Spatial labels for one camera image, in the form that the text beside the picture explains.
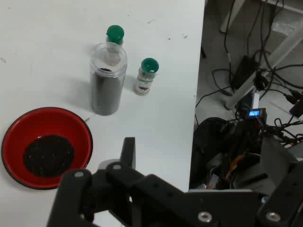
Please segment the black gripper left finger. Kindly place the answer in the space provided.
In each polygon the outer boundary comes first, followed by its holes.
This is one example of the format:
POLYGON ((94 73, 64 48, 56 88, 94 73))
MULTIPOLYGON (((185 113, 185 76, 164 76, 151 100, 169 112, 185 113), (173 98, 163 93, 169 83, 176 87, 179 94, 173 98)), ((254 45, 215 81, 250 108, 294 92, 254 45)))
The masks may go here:
POLYGON ((213 227, 202 200, 155 175, 134 168, 135 139, 124 139, 121 157, 88 170, 66 172, 47 222, 49 227, 92 227, 94 215, 109 211, 126 227, 213 227))

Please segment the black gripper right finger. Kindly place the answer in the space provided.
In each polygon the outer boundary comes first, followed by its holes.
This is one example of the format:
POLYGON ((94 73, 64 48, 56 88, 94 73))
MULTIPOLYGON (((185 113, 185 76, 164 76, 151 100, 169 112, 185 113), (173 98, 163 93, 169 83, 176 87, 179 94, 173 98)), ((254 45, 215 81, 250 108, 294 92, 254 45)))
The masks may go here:
POLYGON ((303 225, 303 162, 297 160, 273 136, 264 136, 261 167, 275 185, 257 218, 263 227, 303 225))

